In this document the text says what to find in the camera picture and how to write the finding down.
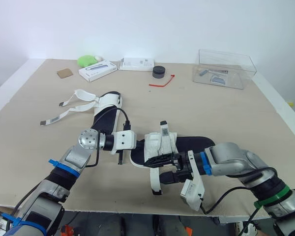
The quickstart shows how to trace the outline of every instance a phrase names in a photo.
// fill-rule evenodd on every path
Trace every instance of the clear plastic container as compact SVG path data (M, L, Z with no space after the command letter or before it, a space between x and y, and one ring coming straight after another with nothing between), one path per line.
M257 70L247 55L199 50L199 64L194 67L197 83L244 89Z

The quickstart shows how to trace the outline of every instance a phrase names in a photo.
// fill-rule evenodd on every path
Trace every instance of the wooden table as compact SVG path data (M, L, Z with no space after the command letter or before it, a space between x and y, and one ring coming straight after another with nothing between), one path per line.
M75 89L96 95L119 91L123 96L131 127L140 137L158 131L166 120L179 136L207 136L215 141L234 142L255 152L279 177L295 188L295 135L272 104L250 82L244 90L192 82L191 64L162 64L165 78L154 79L150 72L116 71L94 82L78 74L75 60L46 60L0 111L0 206L12 207L51 171L49 159L58 160L76 144L81 130L89 128L93 111L72 114L49 126L39 122L55 117L67 107ZM57 71L70 68L73 76L60 79ZM164 88L148 86L175 78ZM83 104L72 103L71 106ZM121 130L124 117L119 116ZM152 195L148 169L137 168L124 155L101 151L99 165L83 171L64 207L69 210L202 215L184 204L179 194L182 183L162 186L162 196ZM204 207L211 206L226 190L241 185L237 179L203 176L206 188ZM214 210L214 216L248 216L256 199L249 191L238 190ZM267 217L265 211L259 217Z

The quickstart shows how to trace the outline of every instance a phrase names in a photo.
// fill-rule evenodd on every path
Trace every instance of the white box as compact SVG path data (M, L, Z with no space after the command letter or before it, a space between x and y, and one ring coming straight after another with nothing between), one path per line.
M117 70L117 66L108 60L103 60L94 65L82 68L79 74L89 82L97 80L104 75L108 75Z
M119 70L152 71L153 67L153 58L123 58Z

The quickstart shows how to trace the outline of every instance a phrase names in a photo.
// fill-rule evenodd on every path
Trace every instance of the orange object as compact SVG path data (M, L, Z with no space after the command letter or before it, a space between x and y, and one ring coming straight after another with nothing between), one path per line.
M74 230L73 227L65 225L61 227L61 236L73 236Z
M185 230L187 231L187 234L188 234L189 236L192 236L192 228L185 227Z
M175 77L175 75L171 75L171 79L164 85L152 85L152 84L149 84L149 85L154 87L165 87L167 84L169 84L169 82L173 79L173 77Z

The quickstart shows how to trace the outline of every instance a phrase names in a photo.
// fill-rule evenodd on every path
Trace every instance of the green ring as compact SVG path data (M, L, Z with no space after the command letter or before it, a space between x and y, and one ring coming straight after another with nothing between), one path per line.
M256 201L256 202L254 202L254 206L256 208L261 208L264 205L273 203L273 202L281 199L282 197L284 197L289 192L289 190L290 190L290 188L287 185L285 185L285 187L280 192L278 192L277 194L273 195L272 197L269 197L269 198L267 198L265 200L262 200L262 201Z

